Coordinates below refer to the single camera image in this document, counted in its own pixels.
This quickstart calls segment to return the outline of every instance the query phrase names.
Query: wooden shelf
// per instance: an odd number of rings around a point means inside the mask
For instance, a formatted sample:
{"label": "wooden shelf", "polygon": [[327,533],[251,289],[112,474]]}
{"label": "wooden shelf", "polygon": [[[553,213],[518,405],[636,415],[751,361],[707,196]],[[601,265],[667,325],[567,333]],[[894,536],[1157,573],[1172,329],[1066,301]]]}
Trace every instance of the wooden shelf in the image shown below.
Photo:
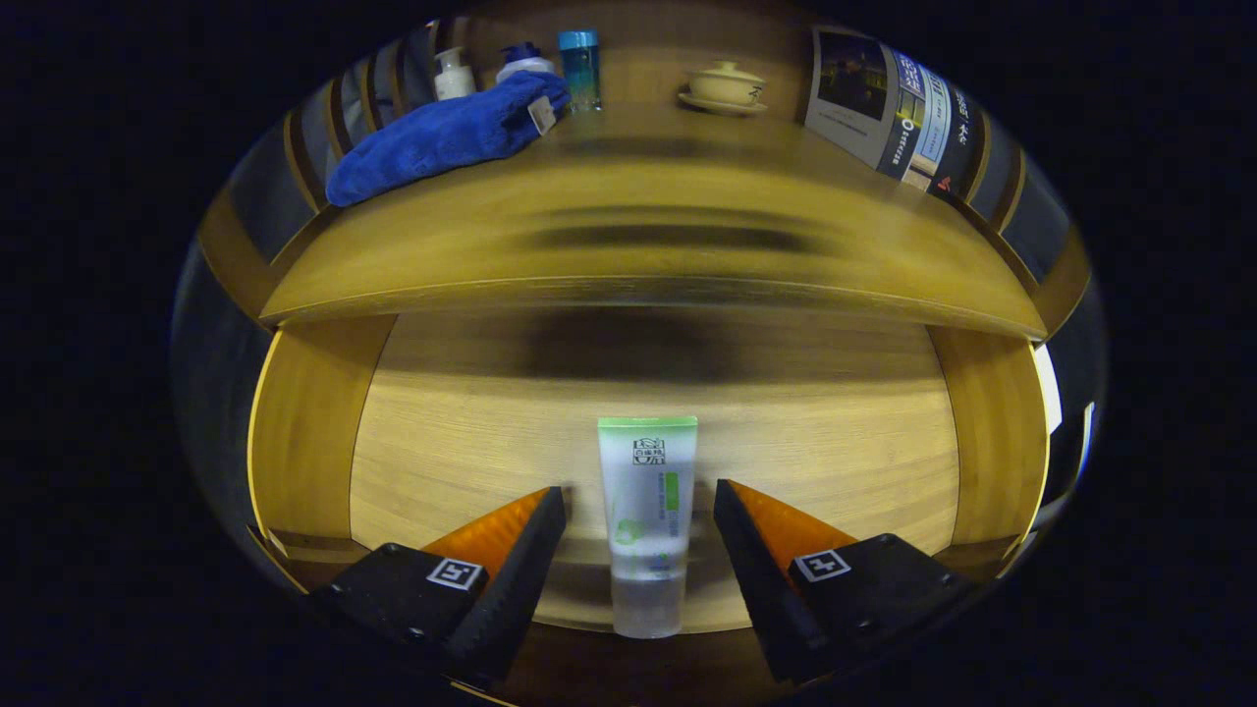
{"label": "wooden shelf", "polygon": [[716,478],[856,537],[952,542],[957,431],[925,327],[737,307],[398,316],[357,428],[352,537],[422,547],[563,486],[571,520],[534,618],[611,630],[596,421],[683,414],[699,416],[700,460],[686,633],[750,625],[711,520]]}
{"label": "wooden shelf", "polygon": [[1041,338],[959,214],[789,121],[659,106],[563,118],[522,153],[312,224],[283,325],[485,304],[773,304]]}

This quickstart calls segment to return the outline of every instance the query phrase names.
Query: towel tag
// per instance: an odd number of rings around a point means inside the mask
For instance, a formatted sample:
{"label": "towel tag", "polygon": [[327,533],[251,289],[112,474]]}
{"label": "towel tag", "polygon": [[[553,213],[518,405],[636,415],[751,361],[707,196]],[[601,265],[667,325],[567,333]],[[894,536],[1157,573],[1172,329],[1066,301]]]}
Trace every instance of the towel tag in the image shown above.
{"label": "towel tag", "polygon": [[528,104],[528,114],[533,117],[533,125],[537,126],[539,135],[546,135],[554,125],[554,107],[546,96]]}

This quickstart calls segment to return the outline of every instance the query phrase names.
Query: booklet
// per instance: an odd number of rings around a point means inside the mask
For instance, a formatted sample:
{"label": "booklet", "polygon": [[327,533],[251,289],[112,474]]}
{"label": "booklet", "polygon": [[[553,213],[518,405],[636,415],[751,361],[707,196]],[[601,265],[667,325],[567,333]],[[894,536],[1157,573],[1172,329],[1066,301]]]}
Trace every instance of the booklet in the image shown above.
{"label": "booklet", "polygon": [[985,138],[978,107],[906,54],[841,26],[812,28],[808,128],[923,191],[963,195]]}

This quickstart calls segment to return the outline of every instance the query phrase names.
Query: white tube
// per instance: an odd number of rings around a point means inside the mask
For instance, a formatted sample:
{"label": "white tube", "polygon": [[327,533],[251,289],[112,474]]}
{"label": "white tube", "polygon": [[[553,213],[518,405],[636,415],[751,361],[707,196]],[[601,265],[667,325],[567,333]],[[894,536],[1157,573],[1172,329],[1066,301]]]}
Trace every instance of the white tube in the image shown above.
{"label": "white tube", "polygon": [[620,635],[665,638],[681,630],[698,433],[698,418],[598,420]]}

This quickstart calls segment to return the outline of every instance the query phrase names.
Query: bottle cap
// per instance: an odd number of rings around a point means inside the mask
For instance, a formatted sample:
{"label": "bottle cap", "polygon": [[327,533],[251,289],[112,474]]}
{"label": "bottle cap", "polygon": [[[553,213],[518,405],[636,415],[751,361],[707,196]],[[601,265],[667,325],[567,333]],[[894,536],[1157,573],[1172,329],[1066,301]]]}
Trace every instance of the bottle cap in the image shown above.
{"label": "bottle cap", "polygon": [[512,62],[518,62],[520,59],[529,59],[532,57],[541,57],[542,53],[533,47],[532,42],[525,42],[523,44],[513,44],[502,50],[507,57],[505,62],[509,64]]}
{"label": "bottle cap", "polygon": [[579,49],[582,47],[597,47],[598,33],[592,29],[558,33],[558,50]]}
{"label": "bottle cap", "polygon": [[446,49],[445,52],[436,54],[432,58],[436,59],[436,62],[441,65],[442,72],[447,72],[450,69],[456,69],[463,65],[463,60],[459,57],[460,52],[463,52],[461,47],[453,47],[450,49]]}
{"label": "bottle cap", "polygon": [[627,638],[667,638],[681,632],[685,576],[635,581],[611,579],[616,633]]}

